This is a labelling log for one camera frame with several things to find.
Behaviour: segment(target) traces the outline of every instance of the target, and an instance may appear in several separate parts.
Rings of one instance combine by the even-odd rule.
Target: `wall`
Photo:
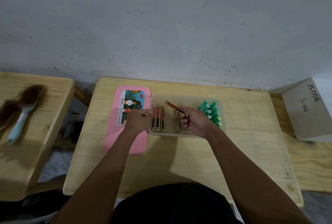
[[[0,0],[0,70],[271,90],[332,78],[331,0]]]

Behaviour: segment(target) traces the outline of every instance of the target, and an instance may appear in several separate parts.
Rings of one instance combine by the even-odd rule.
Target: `hair brush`
[[[0,108],[0,132],[9,124],[19,104],[16,100],[5,101]]]
[[[21,115],[17,120],[14,128],[8,136],[8,142],[13,144],[19,138],[27,116],[35,108],[37,101],[43,92],[43,85],[33,85],[27,87],[21,94],[18,100],[18,105],[22,108]]]

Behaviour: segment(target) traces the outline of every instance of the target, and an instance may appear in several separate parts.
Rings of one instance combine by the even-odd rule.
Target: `product label sticker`
[[[144,109],[144,92],[137,90],[123,90],[120,97],[118,118],[116,125],[126,124],[127,115],[132,109]]]

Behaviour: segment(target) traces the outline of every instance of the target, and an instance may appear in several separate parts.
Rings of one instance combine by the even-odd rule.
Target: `brush handle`
[[[12,131],[10,132],[9,136],[8,136],[8,142],[13,144],[16,142],[16,140],[19,138],[21,132],[22,132],[22,129],[23,129],[23,126],[25,124],[25,121],[27,119],[27,115],[28,113],[21,113],[19,119],[17,120],[14,128],[12,129]]]

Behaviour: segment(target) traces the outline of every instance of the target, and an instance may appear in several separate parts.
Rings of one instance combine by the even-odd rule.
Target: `person's left hand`
[[[132,109],[127,115],[124,131],[132,132],[138,135],[147,128],[151,122],[151,119],[152,113],[149,113],[149,109]]]

